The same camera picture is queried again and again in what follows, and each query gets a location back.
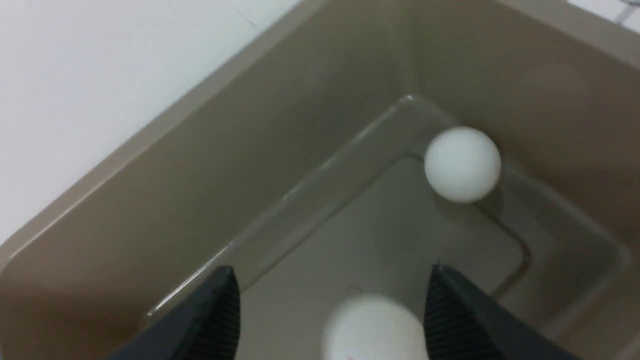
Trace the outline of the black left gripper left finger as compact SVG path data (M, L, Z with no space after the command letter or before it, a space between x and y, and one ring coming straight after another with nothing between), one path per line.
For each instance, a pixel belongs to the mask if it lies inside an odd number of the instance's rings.
M234 360L241 309L234 269L220 266L190 296L106 359Z

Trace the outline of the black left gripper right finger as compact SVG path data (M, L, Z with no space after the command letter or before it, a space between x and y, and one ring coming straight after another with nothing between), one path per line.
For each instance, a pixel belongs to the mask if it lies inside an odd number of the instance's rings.
M423 315L430 360L574 360L448 265L430 271Z

